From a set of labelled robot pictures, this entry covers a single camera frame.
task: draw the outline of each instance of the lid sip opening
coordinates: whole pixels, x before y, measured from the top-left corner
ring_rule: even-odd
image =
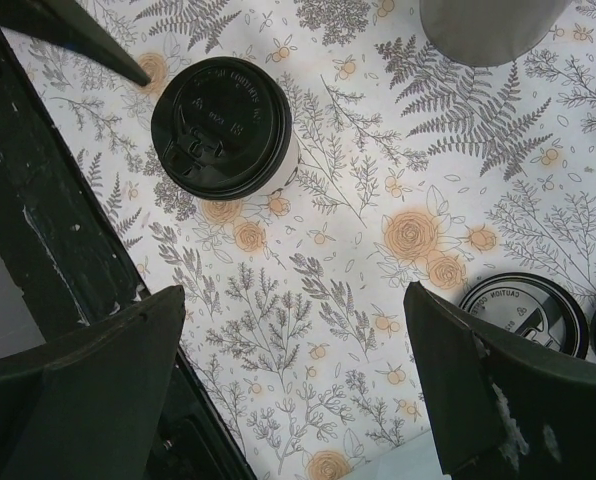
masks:
[[[245,60],[215,57],[185,69],[165,89],[151,126],[167,174],[202,199],[271,194],[297,171],[287,97]]]

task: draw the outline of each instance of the disposable coffee cup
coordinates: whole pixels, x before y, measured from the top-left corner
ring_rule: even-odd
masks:
[[[167,174],[205,200],[271,195],[298,172],[287,97],[237,58],[210,58],[177,75],[156,104],[151,134]]]

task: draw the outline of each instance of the small orange berry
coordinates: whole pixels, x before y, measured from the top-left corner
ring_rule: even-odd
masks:
[[[398,385],[400,383],[400,377],[397,372],[389,372],[387,375],[387,381],[392,385]]]
[[[394,4],[394,0],[383,0],[382,8],[385,12],[393,12],[396,5]]]
[[[342,68],[345,72],[351,75],[356,71],[356,64],[354,62],[347,62]]]
[[[545,155],[549,160],[555,160],[558,158],[558,150],[556,150],[555,148],[550,148],[549,150],[547,150],[547,153],[545,153]]]
[[[387,330],[389,328],[389,319],[387,317],[376,318],[376,328],[378,330]]]

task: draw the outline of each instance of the fern leaf illustration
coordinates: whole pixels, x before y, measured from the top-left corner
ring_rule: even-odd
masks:
[[[401,117],[412,113],[437,112],[447,109],[456,101],[456,92],[443,85],[438,85],[429,93],[411,102],[400,114]]]
[[[148,6],[138,15],[136,20],[145,17],[160,17],[160,16],[173,16],[180,15],[184,7],[183,0],[160,0],[153,5]]]
[[[338,207],[344,205],[342,202],[331,197],[317,197],[314,198],[311,203],[319,212],[326,215],[336,213]]]
[[[136,223],[140,213],[142,212],[142,208],[139,208],[136,213],[134,213],[131,217],[123,219],[120,223],[116,225],[116,232],[121,237],[129,231],[129,229]]]
[[[111,192],[111,195],[109,195],[107,202],[105,202],[107,207],[107,215],[118,218],[118,210],[120,210],[120,198],[120,176],[116,174],[116,182],[114,183],[114,188]]]
[[[519,140],[523,134],[525,134],[531,126],[533,126],[549,107],[551,98],[548,98],[542,106],[532,113],[527,113],[522,117],[511,122],[508,127],[503,131],[503,135],[508,138],[509,141],[514,142]]]
[[[149,35],[156,35],[158,33],[165,32],[193,35],[194,31],[195,22],[190,22],[183,17],[172,17],[158,20],[155,25],[149,29]]]
[[[129,250],[131,247],[136,245],[140,240],[142,240],[142,237],[136,237],[136,238],[131,238],[129,240],[123,240],[122,245],[123,245],[123,247],[125,247],[126,250]]]
[[[549,134],[515,142],[511,145],[501,145],[496,152],[492,152],[485,160],[480,170],[480,176],[482,177],[496,166],[506,164],[507,170],[503,178],[509,180],[512,176],[522,172],[521,164],[527,158],[527,155],[546,142],[551,136]]]
[[[223,30],[229,25],[238,15],[240,15],[241,10],[238,10],[236,13],[232,13],[230,15],[224,16],[218,20],[215,20],[211,23],[209,29],[209,40],[207,42],[207,46],[205,47],[205,53],[209,53],[212,49],[220,45],[218,39],[222,34]]]
[[[407,136],[420,133],[467,133],[474,127],[474,117],[462,105],[454,105],[452,110],[440,117],[427,120],[412,129]]]

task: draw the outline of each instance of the table surface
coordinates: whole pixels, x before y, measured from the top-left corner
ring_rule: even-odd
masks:
[[[260,478],[334,480],[429,428],[410,281],[456,301],[534,272],[593,312],[596,0],[491,69],[437,53],[413,0],[81,3],[150,86],[9,39],[149,288],[186,287],[183,345]],[[220,55],[289,97],[304,165],[281,195],[199,201],[155,156],[167,82]]]

